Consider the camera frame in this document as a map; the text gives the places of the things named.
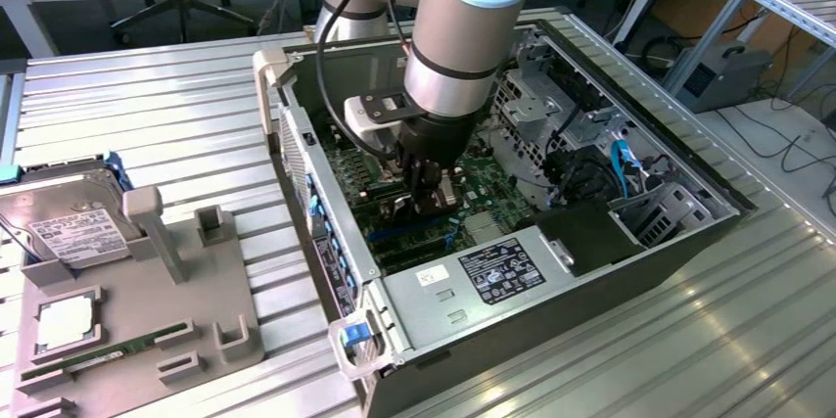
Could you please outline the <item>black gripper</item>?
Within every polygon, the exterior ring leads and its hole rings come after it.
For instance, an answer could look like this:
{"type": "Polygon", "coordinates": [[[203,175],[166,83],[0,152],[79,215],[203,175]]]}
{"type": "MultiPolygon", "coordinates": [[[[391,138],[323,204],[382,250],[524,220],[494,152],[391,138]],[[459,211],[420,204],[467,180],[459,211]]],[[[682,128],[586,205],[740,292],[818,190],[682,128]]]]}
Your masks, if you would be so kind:
{"type": "Polygon", "coordinates": [[[476,128],[476,115],[416,116],[402,122],[399,158],[404,166],[430,161],[452,166],[466,152],[476,128]]]}

